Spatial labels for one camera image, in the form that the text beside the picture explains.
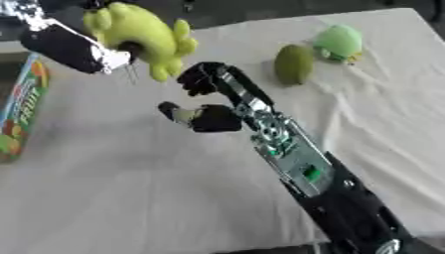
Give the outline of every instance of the robotic hand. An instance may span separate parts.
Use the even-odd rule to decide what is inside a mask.
[[[383,202],[332,154],[323,153],[295,120],[276,111],[273,101],[241,70],[198,63],[178,82],[191,96],[219,92],[233,108],[183,110],[164,102],[160,110],[198,132],[237,131],[246,123],[256,152],[325,231],[336,253],[412,253],[412,237]]]

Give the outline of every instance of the screw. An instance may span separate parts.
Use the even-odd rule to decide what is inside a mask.
[[[343,184],[344,184],[345,187],[348,188],[348,189],[351,189],[351,188],[353,188],[353,187],[356,185],[356,184],[354,184],[354,182],[351,181],[351,180],[345,180],[345,181],[343,182]]]

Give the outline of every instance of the green plush turtle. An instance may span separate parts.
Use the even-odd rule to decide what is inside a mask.
[[[275,74],[283,84],[303,84],[312,72],[313,65],[311,49],[288,45],[281,49],[275,59]]]
[[[332,26],[317,36],[314,47],[326,59],[353,63],[362,54],[362,34],[349,26]]]

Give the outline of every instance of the robotic arm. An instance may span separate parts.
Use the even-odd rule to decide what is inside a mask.
[[[190,95],[217,91],[253,132],[258,155],[324,230],[339,253],[407,253],[412,237],[384,203],[246,75],[223,63],[199,63],[179,77]]]

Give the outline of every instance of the white table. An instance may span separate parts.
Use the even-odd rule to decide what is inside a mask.
[[[355,66],[317,63],[282,89],[280,47],[333,24],[365,36]],[[337,155],[415,235],[445,233],[445,46],[410,9],[302,17],[195,32],[187,65],[235,64]],[[172,79],[89,76],[50,63],[53,87],[22,159],[0,171],[0,253],[210,253],[322,235],[252,151],[247,132],[200,135],[157,112],[189,99]]]

